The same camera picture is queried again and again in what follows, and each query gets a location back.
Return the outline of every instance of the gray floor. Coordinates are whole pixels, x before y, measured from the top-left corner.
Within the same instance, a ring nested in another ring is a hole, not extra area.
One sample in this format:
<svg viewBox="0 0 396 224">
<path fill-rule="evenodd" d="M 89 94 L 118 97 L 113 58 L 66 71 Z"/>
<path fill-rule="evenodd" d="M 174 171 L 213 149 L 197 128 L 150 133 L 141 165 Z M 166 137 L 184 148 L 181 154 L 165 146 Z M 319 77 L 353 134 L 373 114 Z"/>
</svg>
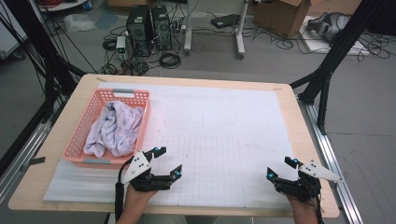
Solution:
<svg viewBox="0 0 396 224">
<path fill-rule="evenodd" d="M 82 12 L 75 8 L 57 16 Z M 70 36 L 97 70 L 104 63 L 103 36 L 125 23 L 125 13 L 96 8 L 87 14 L 101 22 L 102 29 Z M 247 26 L 252 26 L 251 18 L 247 18 Z M 91 72 L 72 45 L 67 44 L 64 35 L 61 38 L 72 64 Z M 291 83 L 313 72 L 325 57 L 323 54 L 302 54 L 296 46 L 280 49 L 268 35 L 244 40 L 246 56 L 239 60 L 233 36 L 194 33 L 191 55 L 187 57 L 181 51 L 181 66 L 176 70 L 160 68 L 162 76 Z M 396 52 L 394 44 L 388 48 Z M 393 173 L 396 159 L 395 69 L 395 57 L 383 60 L 370 56 L 359 62 L 357 57 L 347 56 L 332 78 L 326 130 L 364 223 L 394 223 L 396 220 L 396 175 Z M 147 73 L 150 77 L 159 75 L 154 69 Z M 0 61 L 0 94 L 3 114 L 0 156 L 3 156 L 43 101 L 33 66 L 28 60 Z M 2 223 L 103 223 L 106 216 L 10 211 L 8 197 L 0 205 Z M 292 220 L 255 217 L 255 223 L 292 223 Z M 325 223 L 347 222 L 341 215 L 336 219 L 325 219 Z"/>
</svg>

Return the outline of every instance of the basket handle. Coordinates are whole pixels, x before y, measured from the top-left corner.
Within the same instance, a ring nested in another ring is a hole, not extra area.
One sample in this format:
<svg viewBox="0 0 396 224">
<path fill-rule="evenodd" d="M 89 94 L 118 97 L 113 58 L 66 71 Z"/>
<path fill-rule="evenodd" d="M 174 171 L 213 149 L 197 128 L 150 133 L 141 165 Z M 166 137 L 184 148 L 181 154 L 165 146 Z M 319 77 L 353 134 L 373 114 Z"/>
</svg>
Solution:
<svg viewBox="0 0 396 224">
<path fill-rule="evenodd" d="M 97 159 L 84 159 L 82 163 L 90 163 L 90 164 L 111 164 L 110 160 L 97 160 Z"/>
<path fill-rule="evenodd" d="M 114 96 L 117 97 L 131 97 L 134 98 L 134 90 L 128 89 L 113 89 Z"/>
</svg>

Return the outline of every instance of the person's hand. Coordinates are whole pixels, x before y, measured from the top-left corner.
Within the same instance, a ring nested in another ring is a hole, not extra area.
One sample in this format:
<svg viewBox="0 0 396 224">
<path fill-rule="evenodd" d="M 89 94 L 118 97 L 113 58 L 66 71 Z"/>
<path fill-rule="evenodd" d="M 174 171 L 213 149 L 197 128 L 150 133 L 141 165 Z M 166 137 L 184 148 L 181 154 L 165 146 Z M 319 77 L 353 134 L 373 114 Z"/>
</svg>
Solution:
<svg viewBox="0 0 396 224">
<path fill-rule="evenodd" d="M 293 218 L 296 224 L 318 224 L 317 208 L 307 201 L 300 203 L 296 198 L 286 196 L 293 211 Z"/>
<path fill-rule="evenodd" d="M 128 186 L 123 212 L 117 224 L 135 224 L 142 216 L 149 199 L 158 191 L 139 192 Z"/>
</svg>

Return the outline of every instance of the towel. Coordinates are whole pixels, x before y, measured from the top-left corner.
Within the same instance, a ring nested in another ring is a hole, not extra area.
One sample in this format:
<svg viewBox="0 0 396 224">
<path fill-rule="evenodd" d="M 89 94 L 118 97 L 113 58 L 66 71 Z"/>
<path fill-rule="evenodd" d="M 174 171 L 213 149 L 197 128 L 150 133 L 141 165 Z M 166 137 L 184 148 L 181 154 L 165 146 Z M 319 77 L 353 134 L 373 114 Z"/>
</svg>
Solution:
<svg viewBox="0 0 396 224">
<path fill-rule="evenodd" d="M 133 109 L 121 101 L 107 102 L 91 126 L 84 153 L 97 158 L 102 158 L 106 149 L 115 157 L 133 153 L 143 113 L 142 107 Z"/>
</svg>

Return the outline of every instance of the table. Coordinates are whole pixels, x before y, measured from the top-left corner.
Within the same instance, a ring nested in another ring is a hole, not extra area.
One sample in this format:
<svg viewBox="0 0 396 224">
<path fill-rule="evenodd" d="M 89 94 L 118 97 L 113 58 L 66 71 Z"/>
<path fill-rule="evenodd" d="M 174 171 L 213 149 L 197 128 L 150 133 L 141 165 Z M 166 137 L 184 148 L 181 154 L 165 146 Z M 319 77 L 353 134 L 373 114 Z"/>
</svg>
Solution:
<svg viewBox="0 0 396 224">
<path fill-rule="evenodd" d="M 56 6 L 56 7 L 42 7 L 42 6 L 38 6 L 38 7 L 39 7 L 40 11 L 47 12 L 47 11 L 65 10 L 65 9 L 70 8 L 70 7 L 76 7 L 76 6 L 84 5 L 84 4 L 87 4 L 89 6 L 89 8 L 87 8 L 86 10 L 91 10 L 92 9 L 91 2 L 89 2 L 87 0 L 77 0 L 77 2 L 67 2 L 67 3 L 64 2 L 64 3 L 61 3 L 59 6 Z"/>
<path fill-rule="evenodd" d="M 239 81 L 165 78 L 165 77 L 119 77 L 106 75 L 86 75 L 79 82 L 61 116 L 54 124 L 45 143 L 36 157 L 46 157 L 44 163 L 32 165 L 15 190 L 8 206 L 17 210 L 36 211 L 93 211 L 113 212 L 110 203 L 56 203 L 44 202 L 43 196 L 52 179 L 64 148 L 72 135 L 78 120 L 89 102 L 94 89 L 101 82 L 137 83 L 149 85 L 226 88 L 239 90 L 273 91 L 276 94 L 283 120 L 290 138 L 293 153 L 300 161 L 319 161 L 310 133 L 291 87 L 287 84 L 254 83 Z M 322 184 L 322 208 L 324 217 L 338 217 L 339 210 L 329 184 Z M 206 216 L 258 216 L 290 217 L 291 211 L 275 209 L 238 209 L 213 207 L 183 207 L 149 205 L 146 213 L 182 214 Z"/>
</svg>

